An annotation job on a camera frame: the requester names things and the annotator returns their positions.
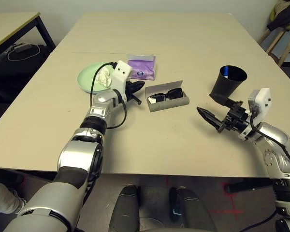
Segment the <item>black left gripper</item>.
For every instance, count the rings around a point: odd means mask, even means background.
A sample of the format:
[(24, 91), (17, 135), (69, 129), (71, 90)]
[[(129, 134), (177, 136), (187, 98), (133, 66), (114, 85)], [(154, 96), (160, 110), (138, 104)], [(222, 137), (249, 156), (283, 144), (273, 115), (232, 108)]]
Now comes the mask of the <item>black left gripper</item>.
[(141, 105), (142, 101), (134, 93), (141, 90), (144, 85), (145, 81), (126, 82), (125, 94), (127, 101), (134, 100), (138, 105)]

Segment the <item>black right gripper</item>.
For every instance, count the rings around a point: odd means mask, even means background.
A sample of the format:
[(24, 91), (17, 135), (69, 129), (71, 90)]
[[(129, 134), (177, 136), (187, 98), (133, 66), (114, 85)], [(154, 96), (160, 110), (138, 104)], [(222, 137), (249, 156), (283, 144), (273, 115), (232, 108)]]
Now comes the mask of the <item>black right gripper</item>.
[(248, 126), (248, 114), (246, 113), (246, 110), (241, 107), (242, 104), (242, 101), (234, 101), (227, 98), (226, 106), (232, 107), (223, 121), (220, 121), (213, 113), (201, 107), (197, 107), (197, 111), (200, 116), (212, 125), (218, 132), (222, 132), (223, 130), (243, 132)]

